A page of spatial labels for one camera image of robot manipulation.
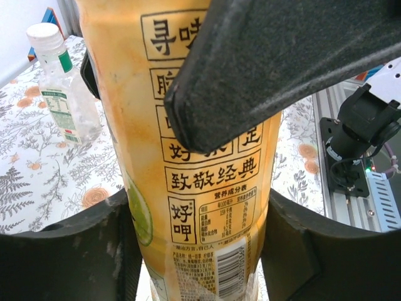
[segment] white wall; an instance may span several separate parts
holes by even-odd
[[[57,0],[0,0],[0,88],[29,66],[25,31],[42,21],[47,7],[54,9],[68,36]]]

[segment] barcode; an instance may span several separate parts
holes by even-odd
[[[226,298],[242,291],[245,273],[245,239],[217,254],[218,292]]]
[[[76,137],[73,137],[70,135],[65,135],[65,139],[73,141],[73,142],[78,142],[78,139]]]

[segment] cable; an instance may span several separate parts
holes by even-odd
[[[382,149],[383,146],[384,146],[384,143],[378,145],[378,146],[376,147],[375,151],[373,152],[373,154],[370,155],[369,157],[366,157],[365,159],[370,159],[370,158],[375,157],[375,156],[380,152],[380,150]],[[340,165],[340,164],[342,164],[342,163],[351,162],[351,161],[356,161],[356,160],[361,160],[361,158],[360,158],[360,157],[359,157],[359,158],[347,158],[347,159],[342,159],[342,160],[339,160],[339,161],[335,162],[335,163],[330,167],[330,176],[331,176],[331,178],[332,178],[338,185],[343,186],[343,187],[348,187],[347,184],[343,184],[343,183],[341,182],[341,178],[338,177],[338,176],[334,173],[334,168],[335,168],[337,165]]]
[[[390,158],[391,167],[386,171],[383,171],[383,173],[387,176],[387,179],[390,179],[391,177],[394,177],[394,175],[400,173],[398,169],[398,159],[397,156],[394,154],[392,148],[390,147],[390,144],[388,144],[388,142],[384,143],[384,148],[386,149],[387,154]]]

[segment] clear plastic bottle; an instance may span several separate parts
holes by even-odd
[[[72,65],[60,30],[52,23],[39,23],[26,34],[44,70],[39,90],[61,134],[77,144],[95,140],[102,131],[95,98]]]

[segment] lime slice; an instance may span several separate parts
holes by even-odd
[[[128,177],[128,201],[132,214],[132,221],[137,232],[138,241],[143,246],[149,246],[153,239],[153,221],[148,204],[140,194],[138,188]]]

